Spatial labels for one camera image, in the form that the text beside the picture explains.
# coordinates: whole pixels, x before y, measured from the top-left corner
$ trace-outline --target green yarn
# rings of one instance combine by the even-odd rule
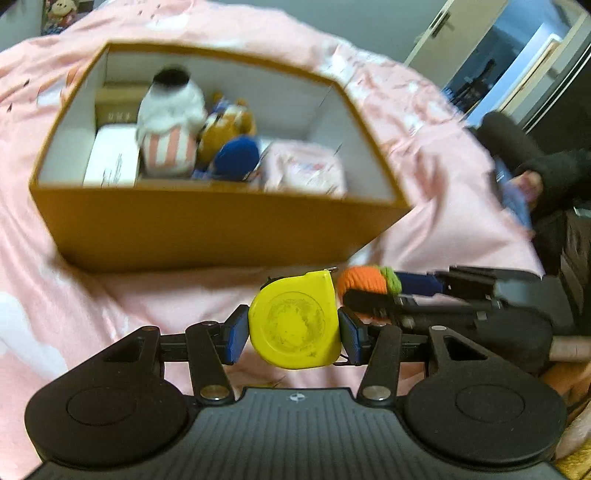
[[[379,272],[386,279],[388,293],[393,297],[400,295],[402,293],[402,283],[396,273],[394,273],[394,269],[392,267],[381,267]]]

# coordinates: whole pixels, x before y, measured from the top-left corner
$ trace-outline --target tape measure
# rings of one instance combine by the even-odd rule
[[[252,346],[278,367],[323,367],[340,355],[335,289],[328,270],[268,284],[253,300],[248,323]]]

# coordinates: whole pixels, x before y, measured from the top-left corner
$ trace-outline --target orange yarn ball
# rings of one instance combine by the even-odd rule
[[[336,291],[341,301],[345,292],[351,289],[388,293],[386,279],[380,273],[379,268],[367,265],[349,267],[341,273],[336,282]]]

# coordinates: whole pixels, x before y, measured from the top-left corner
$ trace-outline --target white package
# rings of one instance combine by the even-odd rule
[[[86,167],[85,187],[135,184],[139,166],[135,130],[135,124],[113,124],[99,128]]]

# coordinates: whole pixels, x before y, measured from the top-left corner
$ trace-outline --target pink bedsheet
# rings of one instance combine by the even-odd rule
[[[267,275],[288,272],[213,269],[96,277],[60,259],[27,182],[72,78],[111,38],[251,51],[347,85],[414,205],[366,249],[362,261],[409,271],[455,263],[541,271],[525,232],[490,191],[487,153],[417,73],[280,11],[189,0],[115,0],[62,35],[0,53],[2,479],[22,478],[38,463],[23,414],[44,384],[141,325],[177,333],[194,322],[225,319],[239,303],[252,300]],[[236,388],[347,385],[356,390],[363,368],[283,371],[247,346],[228,373]],[[419,373],[405,369],[401,389]],[[186,366],[171,365],[166,376],[190,391]]]

